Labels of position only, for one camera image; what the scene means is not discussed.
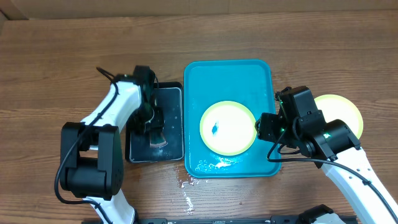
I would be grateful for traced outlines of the yellow-green plate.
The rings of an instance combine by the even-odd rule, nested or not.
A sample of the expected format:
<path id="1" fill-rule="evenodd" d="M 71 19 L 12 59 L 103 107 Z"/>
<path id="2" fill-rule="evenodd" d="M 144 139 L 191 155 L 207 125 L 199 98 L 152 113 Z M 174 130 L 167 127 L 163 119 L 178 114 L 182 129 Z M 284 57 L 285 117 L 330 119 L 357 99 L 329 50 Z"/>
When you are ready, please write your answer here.
<path id="1" fill-rule="evenodd" d="M 354 103 L 340 95 L 322 95 L 315 98 L 317 108 L 322 110 L 327 123 L 344 121 L 359 139 L 363 133 L 363 117 Z"/>
<path id="2" fill-rule="evenodd" d="M 256 138 L 254 115 L 235 101 L 211 105 L 201 117 L 200 136 L 205 145 L 222 156 L 247 151 Z"/>

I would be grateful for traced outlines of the green and orange sponge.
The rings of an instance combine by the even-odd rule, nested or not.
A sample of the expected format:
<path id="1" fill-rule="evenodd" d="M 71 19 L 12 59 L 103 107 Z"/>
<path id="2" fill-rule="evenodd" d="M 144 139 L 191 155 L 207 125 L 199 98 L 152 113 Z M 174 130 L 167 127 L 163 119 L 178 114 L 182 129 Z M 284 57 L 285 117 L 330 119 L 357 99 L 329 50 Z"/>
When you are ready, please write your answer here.
<path id="1" fill-rule="evenodd" d="M 167 144 L 162 130 L 156 129 L 149 133 L 149 144 L 151 148 L 164 147 Z"/>

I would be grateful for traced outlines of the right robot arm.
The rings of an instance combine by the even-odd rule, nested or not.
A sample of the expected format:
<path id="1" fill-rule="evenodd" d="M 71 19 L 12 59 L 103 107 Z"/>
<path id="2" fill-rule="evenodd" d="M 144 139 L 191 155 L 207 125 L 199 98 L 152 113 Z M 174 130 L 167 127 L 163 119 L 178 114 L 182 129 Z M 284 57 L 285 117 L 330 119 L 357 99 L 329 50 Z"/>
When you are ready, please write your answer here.
<path id="1" fill-rule="evenodd" d="M 263 113 L 255 129 L 270 152 L 293 149 L 269 162 L 312 162 L 338 187 L 362 223 L 397 223 L 397 203 L 371 167 L 359 139 L 342 120 L 326 122 L 306 86 L 275 94 L 277 114 Z"/>

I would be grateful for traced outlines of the black water tray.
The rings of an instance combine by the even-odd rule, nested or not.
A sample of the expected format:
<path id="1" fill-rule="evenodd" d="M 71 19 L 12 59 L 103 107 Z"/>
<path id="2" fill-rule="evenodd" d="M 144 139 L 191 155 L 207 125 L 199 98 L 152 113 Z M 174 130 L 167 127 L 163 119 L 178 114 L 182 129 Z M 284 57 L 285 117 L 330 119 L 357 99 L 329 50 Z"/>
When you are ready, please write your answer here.
<path id="1" fill-rule="evenodd" d="M 151 148 L 149 134 L 136 134 L 132 130 L 132 117 L 126 125 L 125 159 L 130 163 L 180 160 L 184 156 L 183 89 L 179 82 L 161 82 L 154 87 L 154 105 L 164 113 L 164 147 Z"/>

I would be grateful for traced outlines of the teal plastic tray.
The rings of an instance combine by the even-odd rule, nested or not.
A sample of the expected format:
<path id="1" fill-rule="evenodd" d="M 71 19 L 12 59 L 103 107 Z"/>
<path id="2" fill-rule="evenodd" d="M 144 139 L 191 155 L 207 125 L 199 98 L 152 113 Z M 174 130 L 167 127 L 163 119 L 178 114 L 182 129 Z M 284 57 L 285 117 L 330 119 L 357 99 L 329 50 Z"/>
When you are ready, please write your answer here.
<path id="1" fill-rule="evenodd" d="M 216 60 L 190 63 L 184 71 L 183 112 L 185 168 L 196 178 L 270 177 L 281 164 L 269 162 L 271 142 L 256 138 L 236 156 L 211 151 L 200 136 L 200 120 L 206 109 L 220 101 L 247 107 L 255 122 L 262 113 L 275 113 L 271 70 L 264 61 Z"/>

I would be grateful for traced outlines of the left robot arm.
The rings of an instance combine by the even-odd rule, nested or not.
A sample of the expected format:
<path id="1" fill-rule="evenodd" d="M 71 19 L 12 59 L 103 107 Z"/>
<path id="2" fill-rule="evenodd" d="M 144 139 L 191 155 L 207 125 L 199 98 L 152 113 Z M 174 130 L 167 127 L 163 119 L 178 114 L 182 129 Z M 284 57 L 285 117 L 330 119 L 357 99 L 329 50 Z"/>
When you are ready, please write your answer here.
<path id="1" fill-rule="evenodd" d="M 135 66 L 130 75 L 113 75 L 100 67 L 97 71 L 110 81 L 109 92 L 89 116 L 62 127 L 55 196 L 64 204 L 90 204 L 103 223 L 137 223 L 136 211 L 121 190 L 120 132 L 132 119 L 150 147 L 166 145 L 164 116 L 154 93 L 159 81 L 144 65 Z"/>

